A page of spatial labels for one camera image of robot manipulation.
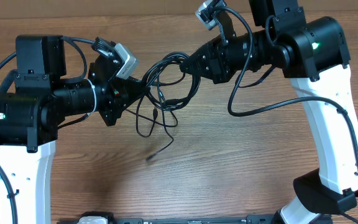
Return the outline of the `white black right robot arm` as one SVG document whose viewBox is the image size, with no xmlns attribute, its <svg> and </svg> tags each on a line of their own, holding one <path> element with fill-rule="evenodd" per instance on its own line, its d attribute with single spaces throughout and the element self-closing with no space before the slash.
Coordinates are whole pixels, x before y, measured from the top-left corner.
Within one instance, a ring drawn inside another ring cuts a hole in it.
<svg viewBox="0 0 358 224">
<path fill-rule="evenodd" d="M 248 223 L 331 223 L 346 217 L 358 198 L 358 120 L 351 93 L 350 53 L 337 20 L 307 22 L 296 1 L 251 1 L 258 32 L 238 36 L 224 1 L 205 1 L 196 16 L 219 35 L 180 66 L 195 77 L 238 82 L 245 72 L 279 68 L 297 94 L 275 107 L 301 103 L 319 166 L 293 182 L 295 198 L 273 215 L 249 215 Z"/>
</svg>

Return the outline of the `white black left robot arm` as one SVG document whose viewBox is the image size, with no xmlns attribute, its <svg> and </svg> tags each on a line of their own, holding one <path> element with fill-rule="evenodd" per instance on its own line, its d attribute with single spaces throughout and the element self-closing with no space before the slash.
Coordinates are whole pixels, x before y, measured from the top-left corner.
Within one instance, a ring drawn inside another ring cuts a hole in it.
<svg viewBox="0 0 358 224">
<path fill-rule="evenodd" d="M 90 42 L 98 58 L 67 78 L 62 35 L 19 35 L 17 62 L 0 86 L 0 222 L 50 223 L 50 177 L 65 119 L 99 113 L 107 126 L 146 91 L 133 71 L 139 61 L 120 43 Z"/>
</svg>

